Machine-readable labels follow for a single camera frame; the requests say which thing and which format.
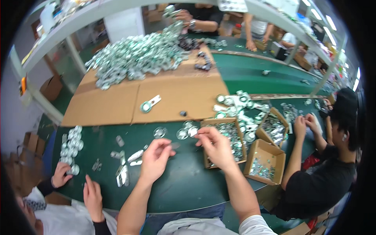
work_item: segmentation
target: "hand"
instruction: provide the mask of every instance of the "hand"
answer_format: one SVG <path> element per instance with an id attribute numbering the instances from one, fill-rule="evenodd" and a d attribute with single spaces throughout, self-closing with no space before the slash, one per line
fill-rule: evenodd
<path id="1" fill-rule="evenodd" d="M 294 133 L 295 133 L 296 139 L 304 139 L 306 129 L 307 129 L 307 126 L 306 126 L 304 117 L 301 115 L 295 118 Z"/>
<path id="2" fill-rule="evenodd" d="M 103 222 L 105 215 L 102 211 L 102 195 L 97 182 L 91 181 L 88 175 L 85 176 L 86 183 L 83 187 L 83 202 L 89 211 L 91 220 L 95 223 Z"/>
<path id="3" fill-rule="evenodd" d="M 52 177 L 51 183 L 54 188 L 60 188 L 63 186 L 68 180 L 72 179 L 73 175 L 67 175 L 64 176 L 64 174 L 70 170 L 71 167 L 64 163 L 64 162 L 58 162 L 58 165 L 56 166 L 55 174 Z"/>
<path id="4" fill-rule="evenodd" d="M 315 117 L 312 114 L 307 114 L 304 120 L 305 124 L 311 129 L 313 133 L 318 133 Z"/>
<path id="5" fill-rule="evenodd" d="M 195 138 L 199 139 L 196 146 L 203 146 L 209 160 L 225 173 L 237 166 L 231 153 L 230 141 L 219 133 L 215 127 L 203 127 L 197 131 Z"/>
<path id="6" fill-rule="evenodd" d="M 257 51 L 257 47 L 256 47 L 255 43 L 253 42 L 253 40 L 247 40 L 246 48 L 247 48 L 248 50 L 253 51 L 253 52 L 256 52 L 256 51 Z"/>
<path id="7" fill-rule="evenodd" d="M 167 160 L 176 154 L 171 148 L 171 140 L 155 139 L 142 156 L 140 179 L 154 183 L 164 172 Z"/>
<path id="8" fill-rule="evenodd" d="M 193 16 L 187 10 L 181 10 L 176 14 L 176 20 L 182 20 L 184 23 L 188 23 L 193 20 Z"/>

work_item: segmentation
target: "white t-shirt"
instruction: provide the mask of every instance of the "white t-shirt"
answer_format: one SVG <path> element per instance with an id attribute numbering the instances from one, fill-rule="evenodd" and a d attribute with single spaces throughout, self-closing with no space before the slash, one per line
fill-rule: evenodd
<path id="1" fill-rule="evenodd" d="M 37 187 L 26 197 L 35 202 L 44 202 L 43 194 Z M 45 210 L 35 211 L 35 217 L 43 223 L 44 235 L 95 235 L 90 214 L 82 202 L 72 200 L 72 206 L 47 204 Z M 116 235 L 116 220 L 103 211 L 108 229 Z"/>
<path id="2" fill-rule="evenodd" d="M 219 218 L 199 219 L 183 218 L 166 223 L 157 235 L 236 235 L 227 229 Z M 261 215 L 245 219 L 239 227 L 240 235 L 276 235 L 266 224 Z"/>

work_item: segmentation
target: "shoulder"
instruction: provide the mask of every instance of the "shoulder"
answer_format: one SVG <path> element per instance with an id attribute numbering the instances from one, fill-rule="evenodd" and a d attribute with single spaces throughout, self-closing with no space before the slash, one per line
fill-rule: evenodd
<path id="1" fill-rule="evenodd" d="M 246 218 L 239 227 L 239 234 L 254 234 L 254 235 L 268 235 L 276 233 L 269 228 L 268 224 L 265 222 L 264 218 L 261 215 L 252 215 Z"/>

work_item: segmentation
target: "cardboard sheet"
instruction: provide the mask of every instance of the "cardboard sheet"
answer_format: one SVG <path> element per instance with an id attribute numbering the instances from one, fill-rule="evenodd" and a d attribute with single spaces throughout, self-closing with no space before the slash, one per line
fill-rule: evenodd
<path id="1" fill-rule="evenodd" d="M 195 70 L 196 50 L 183 61 L 177 70 L 161 71 L 157 76 L 146 74 L 145 80 L 123 80 L 108 90 L 96 88 L 96 71 L 89 71 L 82 79 L 64 115 L 62 126 L 99 126 L 129 123 L 151 123 L 205 119 L 215 115 L 213 106 L 218 94 L 228 95 L 226 85 L 216 68 L 208 47 L 200 49 L 212 61 L 210 71 Z M 142 113 L 140 105 L 156 95 L 161 101 L 148 113 Z M 182 117 L 180 111 L 187 111 Z"/>

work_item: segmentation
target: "white wall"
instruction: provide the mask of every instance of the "white wall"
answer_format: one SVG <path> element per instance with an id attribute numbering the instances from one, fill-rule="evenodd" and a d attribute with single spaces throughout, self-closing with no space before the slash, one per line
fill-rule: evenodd
<path id="1" fill-rule="evenodd" d="M 38 18 L 38 13 L 32 15 L 26 23 L 19 27 L 14 38 L 15 49 L 21 60 L 28 54 L 35 42 L 31 23 Z M 27 76 L 39 89 L 47 79 L 52 77 L 52 73 L 42 59 Z M 18 81 L 13 72 L 13 65 L 8 61 L 1 75 L 0 94 L 1 153 L 9 156 L 10 152 L 15 152 L 17 145 L 22 143 L 25 132 L 37 131 L 43 112 L 34 101 L 28 107 L 22 105 L 18 98 Z"/>
<path id="2" fill-rule="evenodd" d="M 141 8 L 131 8 L 103 19 L 111 43 L 128 36 L 145 35 Z"/>

